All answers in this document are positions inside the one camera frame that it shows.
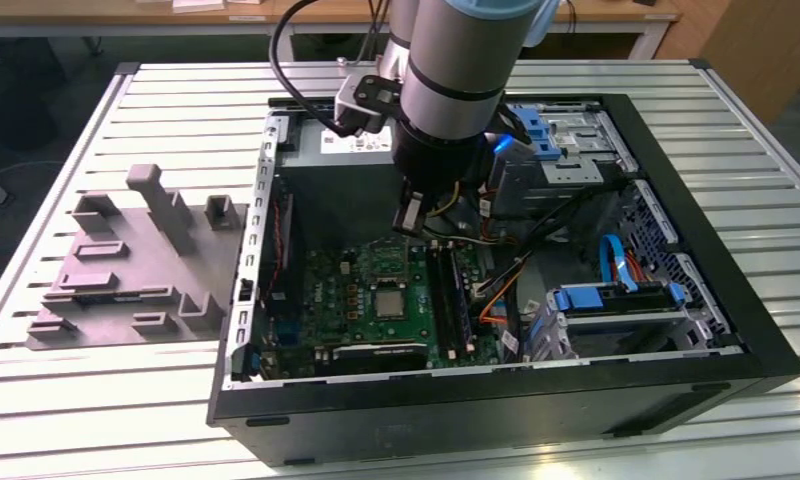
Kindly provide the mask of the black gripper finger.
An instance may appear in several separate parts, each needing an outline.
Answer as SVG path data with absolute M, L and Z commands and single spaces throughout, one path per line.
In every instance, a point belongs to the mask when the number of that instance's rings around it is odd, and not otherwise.
M 399 208 L 393 221 L 393 229 L 407 236 L 419 236 L 427 218 L 425 196 L 421 192 L 409 191 L 402 195 Z

